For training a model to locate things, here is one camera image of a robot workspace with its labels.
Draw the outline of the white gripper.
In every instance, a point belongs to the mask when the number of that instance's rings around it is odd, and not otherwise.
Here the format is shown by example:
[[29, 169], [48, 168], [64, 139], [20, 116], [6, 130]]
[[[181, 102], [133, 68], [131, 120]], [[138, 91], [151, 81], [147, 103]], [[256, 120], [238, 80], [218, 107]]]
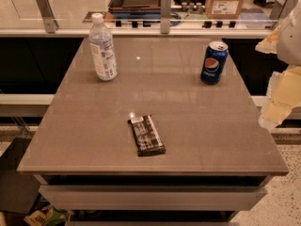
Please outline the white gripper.
[[260, 41], [255, 50], [264, 54], [277, 53], [279, 60], [291, 64], [282, 73], [272, 73], [262, 103], [259, 125], [273, 130], [301, 103], [301, 0], [281, 26]]

